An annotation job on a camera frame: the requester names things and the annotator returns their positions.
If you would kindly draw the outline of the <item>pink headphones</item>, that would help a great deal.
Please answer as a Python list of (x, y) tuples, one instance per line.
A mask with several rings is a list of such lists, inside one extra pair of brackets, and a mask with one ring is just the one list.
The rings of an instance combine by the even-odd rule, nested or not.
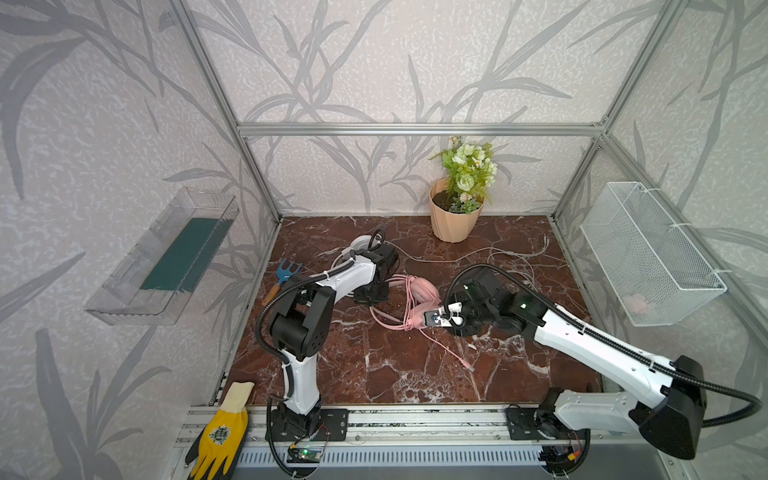
[(375, 307), (369, 311), (380, 326), (394, 331), (423, 330), (427, 327), (425, 314), (438, 310), (441, 299), (437, 287), (429, 280), (414, 275), (395, 274), (387, 281), (389, 286), (402, 286), (406, 300), (401, 319)]

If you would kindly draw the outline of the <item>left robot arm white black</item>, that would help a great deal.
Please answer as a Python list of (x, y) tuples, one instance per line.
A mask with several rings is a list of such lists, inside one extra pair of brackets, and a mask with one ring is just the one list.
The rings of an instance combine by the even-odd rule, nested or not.
[(348, 297), (368, 306), (387, 302), (398, 253), (377, 229), (353, 240), (341, 258), (342, 263), (321, 274), (291, 277), (263, 307), (254, 327), (259, 345), (283, 367), (285, 393), (275, 413), (310, 430), (320, 421), (317, 354), (327, 340), (334, 307)]

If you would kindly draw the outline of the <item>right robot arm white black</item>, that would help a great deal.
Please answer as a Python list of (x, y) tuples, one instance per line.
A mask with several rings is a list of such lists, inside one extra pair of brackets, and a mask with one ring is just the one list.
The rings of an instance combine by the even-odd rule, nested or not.
[(457, 336), (486, 325), (522, 335), (581, 362), (621, 389), (579, 393), (554, 388), (539, 406), (541, 426), (639, 434), (667, 455), (692, 460), (702, 429), (735, 423), (762, 408), (751, 393), (706, 381), (692, 358), (671, 360), (621, 341), (488, 263), (458, 273), (425, 321)]

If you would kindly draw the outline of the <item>white headphones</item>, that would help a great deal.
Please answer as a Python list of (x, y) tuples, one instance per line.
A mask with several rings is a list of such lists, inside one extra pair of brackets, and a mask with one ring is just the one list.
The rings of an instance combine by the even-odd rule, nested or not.
[(340, 265), (343, 261), (348, 260), (353, 255), (375, 248), (380, 245), (382, 241), (383, 235), (381, 233), (358, 236), (347, 247), (344, 247), (341, 250), (339, 255), (334, 259), (332, 266), (335, 267)]

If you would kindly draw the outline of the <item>beige flower pot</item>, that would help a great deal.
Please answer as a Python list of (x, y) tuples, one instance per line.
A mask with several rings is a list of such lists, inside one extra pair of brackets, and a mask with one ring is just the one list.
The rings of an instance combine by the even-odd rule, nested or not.
[(429, 190), (430, 220), (434, 235), (447, 243), (460, 243), (466, 240), (474, 229), (483, 205), (469, 214), (451, 213), (437, 205), (434, 197), (446, 190), (448, 178), (436, 180)]

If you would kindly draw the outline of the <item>green artificial plant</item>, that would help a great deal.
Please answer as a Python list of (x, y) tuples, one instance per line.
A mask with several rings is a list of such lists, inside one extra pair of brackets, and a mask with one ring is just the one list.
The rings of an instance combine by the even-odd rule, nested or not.
[(434, 203), (454, 214), (479, 211), (496, 179), (498, 165), (493, 155), (491, 143), (477, 144), (461, 136), (452, 137), (451, 145), (435, 155), (447, 172), (447, 184), (434, 195)]

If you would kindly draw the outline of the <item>pink object in basket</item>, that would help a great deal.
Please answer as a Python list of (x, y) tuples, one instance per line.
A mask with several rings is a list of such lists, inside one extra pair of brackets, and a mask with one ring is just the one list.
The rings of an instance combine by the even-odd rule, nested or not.
[(651, 306), (645, 296), (639, 293), (624, 296), (622, 302), (631, 316), (646, 315)]

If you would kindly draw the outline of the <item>yellow black work glove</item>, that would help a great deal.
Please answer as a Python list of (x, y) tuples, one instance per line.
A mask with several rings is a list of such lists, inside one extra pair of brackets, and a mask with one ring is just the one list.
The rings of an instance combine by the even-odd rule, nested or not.
[(231, 479), (248, 429), (246, 404), (253, 382), (233, 382), (213, 419), (200, 432), (185, 457), (188, 479)]

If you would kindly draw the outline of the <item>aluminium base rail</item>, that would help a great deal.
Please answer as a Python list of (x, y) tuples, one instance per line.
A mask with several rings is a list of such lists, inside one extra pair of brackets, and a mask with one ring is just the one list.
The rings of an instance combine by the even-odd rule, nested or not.
[[(331, 442), (336, 447), (463, 446), (463, 445), (556, 445), (578, 446), (573, 434), (561, 438), (541, 436), (533, 428), (507, 426), (508, 404), (370, 404), (342, 405), (348, 415), (341, 429), (346, 437)], [(190, 407), (172, 445), (189, 448), (203, 427), (213, 419), (216, 407)], [(266, 447), (266, 406), (248, 407), (246, 447)], [(639, 433), (619, 434), (592, 430), (591, 445), (649, 446)]]

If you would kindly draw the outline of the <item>clear plastic wall tray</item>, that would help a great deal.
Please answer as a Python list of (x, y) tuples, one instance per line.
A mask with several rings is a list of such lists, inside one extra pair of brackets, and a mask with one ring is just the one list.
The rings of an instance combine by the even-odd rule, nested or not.
[(233, 226), (232, 194), (181, 188), (85, 311), (111, 326), (171, 326)]

